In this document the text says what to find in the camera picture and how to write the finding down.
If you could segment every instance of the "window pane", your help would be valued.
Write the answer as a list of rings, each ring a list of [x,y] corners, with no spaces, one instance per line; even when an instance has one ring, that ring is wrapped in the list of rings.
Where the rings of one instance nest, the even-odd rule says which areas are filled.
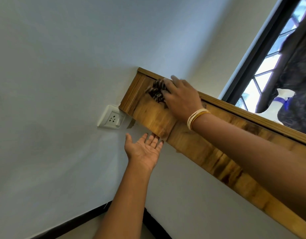
[[[239,107],[239,108],[242,108],[242,109],[246,110],[246,108],[245,108],[245,106],[244,106],[244,103],[243,103],[243,101],[242,101],[241,98],[239,98],[239,100],[237,101],[237,103],[236,103],[235,106],[237,106],[237,107]]]
[[[289,21],[287,22],[286,26],[284,27],[284,29],[282,30],[281,33],[285,33],[285,32],[288,32],[294,28],[296,28],[296,24],[294,23],[294,21],[291,19],[289,19]]]
[[[271,70],[273,68],[275,68],[278,60],[279,60],[280,55],[276,54],[274,56],[271,56],[269,58],[264,59],[264,61],[262,62],[262,64],[260,65],[259,69],[257,70],[256,74],[260,74],[262,72]]]
[[[265,89],[271,74],[272,74],[272,72],[269,72],[267,74],[264,74],[262,76],[257,76],[255,78],[261,91],[263,91]]]
[[[306,0],[301,0],[294,11],[294,16],[300,22],[306,13]]]
[[[273,44],[272,48],[270,49],[270,51],[268,52],[268,54],[271,54],[271,53],[274,53],[274,52],[277,52],[280,50],[282,44],[284,43],[284,41],[286,40],[286,38],[288,37],[289,35],[286,35],[286,36],[283,36],[283,37],[279,37],[276,42]]]
[[[245,100],[245,104],[248,108],[248,111],[255,112],[260,94],[255,85],[254,80],[251,80],[251,82],[249,82],[249,85],[242,94],[242,97]]]

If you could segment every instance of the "white bottle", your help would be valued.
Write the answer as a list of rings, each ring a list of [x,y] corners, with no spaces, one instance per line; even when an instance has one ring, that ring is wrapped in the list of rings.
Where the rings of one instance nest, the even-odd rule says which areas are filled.
[[[282,108],[283,104],[285,104],[289,98],[294,96],[295,92],[289,89],[277,89],[277,91],[278,96],[276,96],[276,98],[271,102],[268,109],[262,113],[255,114],[283,125],[283,123],[278,120],[278,112]]]

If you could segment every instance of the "yellow bracelet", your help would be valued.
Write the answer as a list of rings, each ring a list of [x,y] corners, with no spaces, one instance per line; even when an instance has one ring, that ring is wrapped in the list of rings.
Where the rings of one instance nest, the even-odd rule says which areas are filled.
[[[206,113],[210,113],[209,110],[207,110],[206,108],[203,108],[203,109],[199,109],[198,111],[194,112],[187,120],[187,127],[189,130],[192,130],[192,125],[193,125],[193,122],[195,121],[195,119],[203,114],[206,114]]]

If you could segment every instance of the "white power socket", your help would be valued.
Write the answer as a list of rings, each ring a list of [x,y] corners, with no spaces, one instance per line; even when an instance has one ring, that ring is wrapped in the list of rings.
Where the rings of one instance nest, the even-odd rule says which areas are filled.
[[[98,127],[118,129],[125,118],[125,113],[118,107],[107,105],[99,122]]]

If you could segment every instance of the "person's left hand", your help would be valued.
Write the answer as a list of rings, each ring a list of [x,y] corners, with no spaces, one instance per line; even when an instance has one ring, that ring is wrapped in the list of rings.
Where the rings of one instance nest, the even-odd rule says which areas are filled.
[[[130,162],[138,162],[152,171],[157,164],[164,141],[158,144],[159,137],[154,133],[149,136],[145,133],[136,143],[132,142],[130,134],[126,134],[124,149]]]

